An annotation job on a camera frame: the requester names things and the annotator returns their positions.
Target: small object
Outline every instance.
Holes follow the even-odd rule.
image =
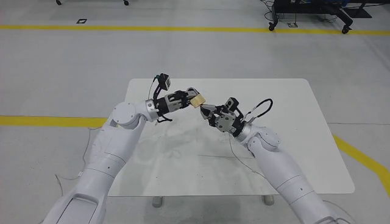
[[[76,24],[85,24],[87,22],[87,19],[79,19],[77,20]]]
[[[352,29],[351,29],[350,27],[348,27],[347,25],[345,25],[345,26],[342,28],[341,33],[346,34],[346,33],[348,33],[349,30],[352,30]]]
[[[298,28],[298,25],[297,25],[296,22],[294,22],[294,23],[287,23],[287,25],[288,25],[288,27],[290,27],[290,28]]]
[[[198,94],[196,97],[194,97],[190,100],[190,103],[194,108],[199,107],[200,105],[202,105],[205,102],[206,102],[206,100],[203,98],[203,96],[201,94]]]
[[[164,200],[164,197],[161,197],[161,196],[153,197],[152,206],[154,208],[160,208],[163,205],[163,200]]]
[[[158,84],[161,89],[167,91],[171,86],[171,79],[169,79],[169,75],[161,73],[157,78]]]
[[[270,206],[270,205],[273,205],[275,203],[273,195],[263,195],[263,196],[261,196],[261,198],[263,199],[263,202],[265,205]]]

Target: yellow floor line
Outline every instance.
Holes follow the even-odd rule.
[[[0,116],[0,126],[31,127],[100,127],[107,120],[104,117],[41,117],[41,116]],[[390,197],[390,172],[387,168],[365,155],[354,146],[333,135],[340,150],[375,172]]]
[[[97,128],[106,120],[107,118],[104,117],[0,116],[0,126]]]
[[[0,30],[81,30],[81,31],[179,31],[179,32],[247,32],[270,33],[268,28],[256,27],[188,27],[188,26],[58,26],[58,25],[0,25]],[[333,29],[278,29],[274,33],[342,35]],[[390,35],[390,30],[351,30],[349,35]]]
[[[381,164],[377,163],[374,159],[370,158],[369,156],[365,155],[358,149],[356,149],[354,146],[348,144],[347,142],[343,141],[336,135],[333,135],[335,142],[337,144],[337,147],[339,147],[340,150],[351,156],[353,159],[360,162],[362,165],[370,169],[371,171],[375,172],[380,181],[382,182],[383,187],[385,188],[386,192],[388,193],[388,196],[390,197],[390,172],[387,168],[382,166]]]

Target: black cable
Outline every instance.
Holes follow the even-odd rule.
[[[151,89],[152,89],[152,86],[153,86],[153,83],[155,82],[155,80],[156,80],[156,76],[153,78],[153,82],[151,84],[151,87],[149,88],[149,94],[147,95],[148,100],[151,98]]]
[[[157,119],[157,122],[158,123],[162,123],[162,122],[172,122],[173,120],[172,119],[169,119],[169,118],[166,118],[166,117],[164,117],[164,115],[161,115],[161,117],[164,119],[164,120],[158,120]]]
[[[334,18],[332,18],[332,19],[327,19],[327,15],[326,14],[324,14],[324,18],[322,19],[322,18],[318,18],[318,21],[320,21],[320,22],[328,22],[328,23],[334,23],[334,22],[336,22],[336,20],[338,19],[338,17],[337,16],[335,16]]]
[[[267,18],[267,14],[268,14],[268,13],[272,13],[272,12],[271,12],[271,11],[266,12],[266,13],[264,14],[264,17],[265,17],[268,21],[273,21],[273,19]]]
[[[269,106],[267,108],[267,110],[265,110],[264,112],[260,113],[259,115],[256,116],[256,118],[259,118],[261,116],[264,116],[267,112],[269,112],[272,108],[272,106],[274,105],[274,101],[271,99],[271,98],[268,98],[268,99],[265,99],[264,101],[260,102],[256,108],[258,108],[259,106],[261,106],[262,104],[266,103],[266,102],[269,102]]]
[[[269,106],[267,108],[267,110],[265,110],[264,112],[260,113],[259,115],[253,117],[250,119],[249,122],[253,122],[256,118],[259,118],[259,117],[262,117],[264,116],[266,113],[268,113],[272,106],[274,105],[274,101],[271,99],[271,98],[268,98],[268,99],[265,99],[264,101],[260,102],[259,104],[257,104],[257,106],[255,106],[252,111],[248,112],[245,116],[244,116],[244,119],[250,114],[250,113],[253,113],[259,106],[261,106],[262,104],[266,103],[266,102],[269,102]]]
[[[374,5],[366,5],[364,7],[375,7],[375,6],[382,6],[382,5],[385,5],[385,4],[374,4]],[[342,9],[355,9],[355,8],[359,8],[360,6],[356,6],[356,7],[343,7]]]

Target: white table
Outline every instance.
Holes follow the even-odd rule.
[[[131,80],[125,101],[137,103],[147,98],[151,81]],[[278,133],[282,139],[280,146],[297,161],[317,193],[355,191],[306,80],[171,79],[171,82],[169,93],[192,86],[209,104],[221,105],[229,97],[235,97],[243,113],[261,100],[272,98],[272,110],[254,124]],[[277,194],[266,180],[234,158],[227,133],[210,127],[198,108],[188,107],[167,117],[173,122],[146,124],[131,160],[115,178],[109,196]],[[236,155],[259,170],[250,153],[232,142]]]

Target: white cable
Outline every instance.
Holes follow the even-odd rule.
[[[338,220],[343,220],[343,221],[345,221],[346,223],[351,224],[349,221],[347,221],[346,219],[341,218],[341,217],[336,218],[336,223],[339,223]]]
[[[82,159],[83,159],[83,168],[82,168],[82,171],[84,170],[84,168],[85,168],[85,166],[87,165],[87,161],[85,160],[85,154],[87,153],[87,150],[88,150],[88,147],[90,146],[90,142],[91,142],[91,131],[92,130],[97,130],[97,129],[99,129],[99,128],[101,128],[101,127],[98,127],[98,128],[88,128],[88,143],[87,143],[87,146],[85,147],[85,150],[84,150],[84,152],[83,152],[83,157],[82,157]],[[59,174],[54,174],[54,176],[55,176],[55,178],[57,179],[57,183],[58,183],[58,185],[60,186],[60,189],[61,189],[61,197],[63,196],[63,188],[62,188],[62,183],[61,183],[61,181],[60,181],[60,178],[61,179],[64,179],[64,180],[68,180],[68,181],[73,181],[73,180],[76,180],[76,179],[78,179],[80,176],[81,176],[81,174],[78,174],[78,176],[77,177],[74,177],[74,178],[66,178],[66,177],[63,177],[63,176],[61,176],[61,175],[59,175]]]
[[[261,174],[261,173],[255,171],[255,170],[253,170],[253,169],[250,168],[247,164],[243,163],[243,162],[236,156],[236,154],[235,154],[234,151],[233,151],[232,142],[231,142],[231,140],[230,140],[230,134],[229,134],[229,143],[230,143],[230,149],[232,150],[233,155],[235,156],[235,158],[236,158],[242,165],[244,165],[244,166],[246,166],[247,168],[249,168],[253,173],[257,173],[257,174],[259,174],[260,176],[262,176],[264,179],[266,179],[266,177],[264,177],[263,174]]]
[[[339,206],[339,205],[337,205],[337,204],[335,204],[335,203],[333,203],[333,202],[331,202],[331,201],[329,201],[329,200],[322,200],[323,202],[327,202],[327,203],[329,203],[329,204],[332,204],[332,205],[334,205],[334,206],[336,206],[337,208],[339,208],[340,210],[342,210],[344,213],[346,213],[348,216],[349,216],[349,218],[351,218],[352,220],[353,220],[353,222],[355,222],[355,223],[357,223],[357,221],[345,210],[345,209],[343,209],[341,206]],[[337,218],[336,219],[336,221],[337,220],[343,220],[343,221],[345,221],[345,222],[347,222],[347,223],[349,223],[350,224],[350,222],[348,222],[346,219],[344,219],[344,218]]]

